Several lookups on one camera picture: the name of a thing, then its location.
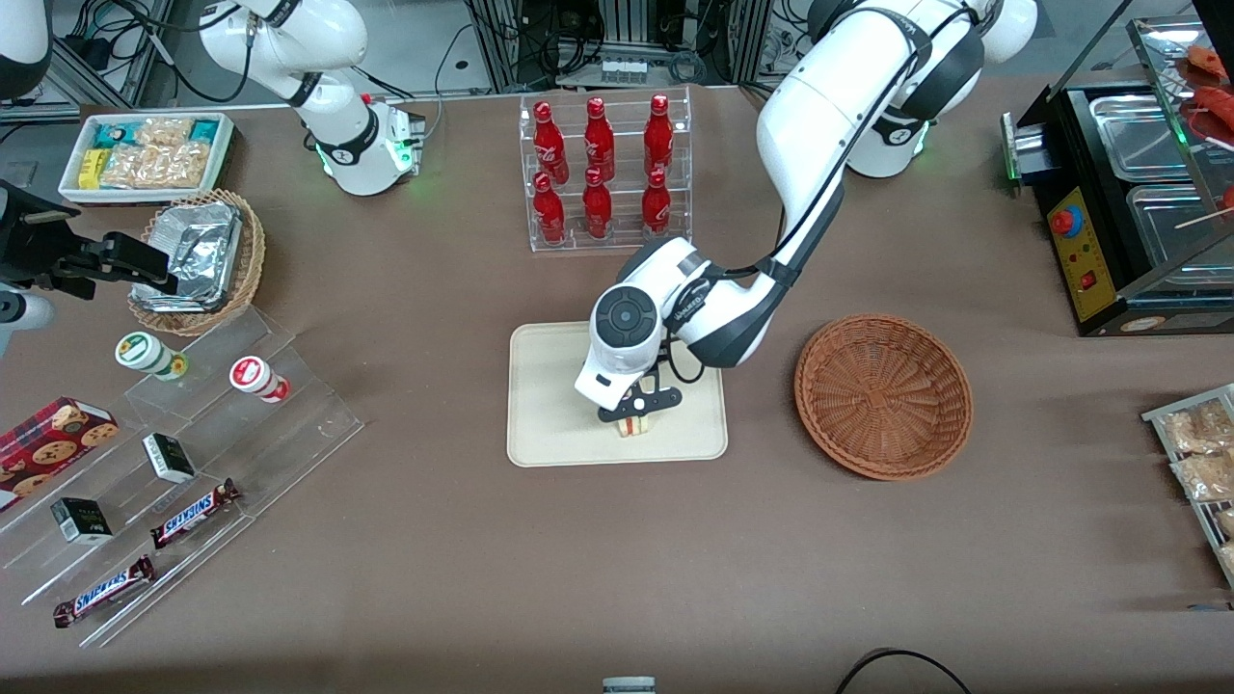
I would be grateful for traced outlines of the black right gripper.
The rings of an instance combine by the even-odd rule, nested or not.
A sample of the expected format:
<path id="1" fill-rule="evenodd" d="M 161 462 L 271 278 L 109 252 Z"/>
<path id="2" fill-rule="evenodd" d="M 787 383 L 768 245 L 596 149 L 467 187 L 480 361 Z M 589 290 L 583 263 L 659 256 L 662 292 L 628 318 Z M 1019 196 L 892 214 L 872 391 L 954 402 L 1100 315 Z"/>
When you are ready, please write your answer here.
<path id="1" fill-rule="evenodd" d="M 7 182 L 2 188 L 1 278 L 17 288 L 54 289 L 93 300 L 96 282 L 133 282 L 164 294 L 179 293 L 172 257 L 128 233 L 109 232 L 93 242 L 73 233 L 79 216 Z"/>

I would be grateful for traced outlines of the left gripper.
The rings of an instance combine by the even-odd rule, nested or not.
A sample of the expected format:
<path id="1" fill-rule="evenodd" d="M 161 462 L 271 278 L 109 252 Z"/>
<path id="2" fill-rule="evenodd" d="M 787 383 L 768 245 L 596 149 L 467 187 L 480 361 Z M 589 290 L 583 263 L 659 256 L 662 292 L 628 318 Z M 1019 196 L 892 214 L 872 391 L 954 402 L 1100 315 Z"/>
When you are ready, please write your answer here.
<path id="1" fill-rule="evenodd" d="M 647 361 L 617 359 L 616 363 L 608 363 L 603 361 L 603 354 L 598 349 L 589 349 L 581 372 L 575 379 L 575 391 L 598 406 L 598 421 L 603 424 L 665 412 L 682 404 L 682 391 L 679 391 L 677 387 L 661 387 L 648 391 L 640 384 L 636 384 L 656 364 L 656 357 L 659 354 L 652 353 Z M 631 403 L 619 403 L 629 390 Z"/>

